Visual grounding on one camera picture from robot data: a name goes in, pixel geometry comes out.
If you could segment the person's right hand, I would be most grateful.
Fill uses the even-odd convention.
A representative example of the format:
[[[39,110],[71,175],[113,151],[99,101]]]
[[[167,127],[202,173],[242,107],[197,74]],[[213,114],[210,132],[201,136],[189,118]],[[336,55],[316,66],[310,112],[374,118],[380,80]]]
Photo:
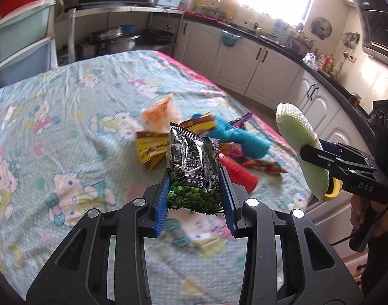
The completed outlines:
[[[353,195],[350,199],[351,204],[351,219],[353,227],[359,229],[364,221],[366,209],[363,208],[363,198],[358,195]],[[373,233],[374,238],[382,236],[388,232],[388,204],[382,205],[378,202],[370,202],[372,209],[379,214],[377,229]]]

